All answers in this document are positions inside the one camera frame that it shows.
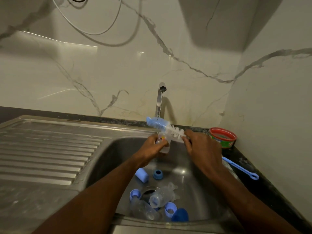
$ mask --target blue plastic handle with hole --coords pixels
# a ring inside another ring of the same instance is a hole
[[[235,162],[232,162],[231,160],[229,160],[228,158],[222,156],[222,159],[224,161],[227,161],[229,164],[231,164],[232,166],[236,167],[237,169],[241,170],[242,172],[248,174],[250,176],[251,179],[253,180],[259,180],[259,176],[256,173],[251,173],[249,171],[247,171],[245,168],[241,167],[240,165],[237,165]]]

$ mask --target wall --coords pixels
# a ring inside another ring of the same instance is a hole
[[[237,148],[309,221],[311,5],[312,0],[259,1],[221,121],[238,136]]]
[[[119,0],[56,0],[86,31]],[[123,0],[84,36],[51,0],[0,0],[0,106],[219,124],[258,0]]]

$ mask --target white cable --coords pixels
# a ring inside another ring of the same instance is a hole
[[[119,15],[119,11],[120,11],[121,4],[122,4],[122,0],[120,0],[120,4],[119,4],[118,11],[117,11],[117,15],[116,15],[116,17],[115,17],[113,23],[110,25],[110,27],[108,27],[108,29],[106,29],[106,30],[104,30],[104,31],[102,31],[102,32],[99,32],[99,33],[89,33],[89,32],[83,31],[82,29],[78,28],[76,25],[74,25],[73,23],[71,23],[71,22],[69,21],[69,19],[67,19],[66,16],[62,13],[62,11],[61,11],[60,8],[58,7],[58,5],[57,5],[57,3],[55,2],[55,0],[52,0],[52,1],[54,2],[55,6],[56,6],[57,9],[59,10],[59,12],[62,14],[62,16],[65,18],[65,20],[67,20],[67,22],[70,23],[70,25],[71,25],[72,27],[74,27],[75,29],[79,30],[80,32],[85,33],[85,34],[88,34],[88,35],[101,35],[101,34],[103,34],[103,33],[106,33],[108,30],[110,30],[110,28],[115,24],[115,21],[116,21],[118,15]]]

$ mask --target forearm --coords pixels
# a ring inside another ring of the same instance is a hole
[[[251,233],[299,233],[281,216],[250,193],[225,167],[214,174],[207,174],[207,176],[222,192],[246,231]]]
[[[78,194],[33,233],[106,233],[119,200],[138,168],[139,161],[132,156]]]

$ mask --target white bristles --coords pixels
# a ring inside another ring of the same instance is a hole
[[[177,138],[177,139],[181,138],[181,136],[185,136],[183,129],[180,129],[178,127],[174,127],[174,126],[170,125],[170,123],[166,125],[166,132],[170,132],[171,136],[174,138]]]

